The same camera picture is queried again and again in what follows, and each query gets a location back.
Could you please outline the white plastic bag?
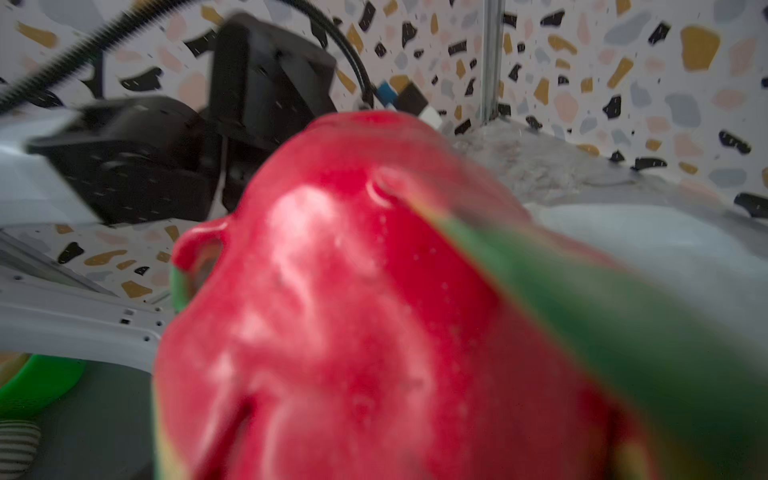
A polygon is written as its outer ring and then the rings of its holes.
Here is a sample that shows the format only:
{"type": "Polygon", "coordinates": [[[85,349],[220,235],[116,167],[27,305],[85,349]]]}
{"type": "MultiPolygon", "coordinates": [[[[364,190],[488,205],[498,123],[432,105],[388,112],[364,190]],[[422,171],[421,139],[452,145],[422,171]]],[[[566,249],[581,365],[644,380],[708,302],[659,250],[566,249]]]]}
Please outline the white plastic bag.
{"type": "Polygon", "coordinates": [[[607,253],[720,324],[766,336],[765,225],[657,205],[526,207],[539,225],[607,253]]]}

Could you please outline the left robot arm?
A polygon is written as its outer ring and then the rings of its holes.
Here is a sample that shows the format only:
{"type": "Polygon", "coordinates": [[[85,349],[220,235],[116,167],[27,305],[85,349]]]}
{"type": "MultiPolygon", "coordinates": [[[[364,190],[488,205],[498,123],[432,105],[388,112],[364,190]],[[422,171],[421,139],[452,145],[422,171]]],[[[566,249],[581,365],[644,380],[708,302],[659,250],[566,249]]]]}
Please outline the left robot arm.
{"type": "MultiPolygon", "coordinates": [[[[2,226],[121,226],[232,210],[270,154],[333,111],[336,62],[246,13],[227,19],[212,43],[202,112],[150,96],[5,119],[2,226]]],[[[55,276],[49,265],[2,269],[3,349],[151,370],[170,307],[131,306],[55,276]]]]}

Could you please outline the red dragon fruit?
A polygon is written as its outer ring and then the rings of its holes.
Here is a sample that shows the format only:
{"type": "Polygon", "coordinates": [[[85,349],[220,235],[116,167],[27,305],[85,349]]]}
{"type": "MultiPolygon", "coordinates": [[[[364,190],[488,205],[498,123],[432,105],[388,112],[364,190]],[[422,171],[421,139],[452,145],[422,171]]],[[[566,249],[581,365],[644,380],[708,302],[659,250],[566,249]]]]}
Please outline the red dragon fruit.
{"type": "Polygon", "coordinates": [[[314,121],[182,235],[159,479],[763,479],[766,318],[538,226],[407,114],[314,121]]]}

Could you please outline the green bumpy fruit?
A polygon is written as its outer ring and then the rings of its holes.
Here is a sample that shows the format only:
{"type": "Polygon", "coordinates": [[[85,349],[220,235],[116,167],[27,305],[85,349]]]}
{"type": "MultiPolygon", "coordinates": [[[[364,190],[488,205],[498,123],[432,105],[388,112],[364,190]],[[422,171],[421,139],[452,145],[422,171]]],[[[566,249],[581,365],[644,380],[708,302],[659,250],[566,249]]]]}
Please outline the green bumpy fruit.
{"type": "Polygon", "coordinates": [[[1,419],[35,417],[79,382],[86,365],[84,360],[32,355],[1,387],[1,419]]]}

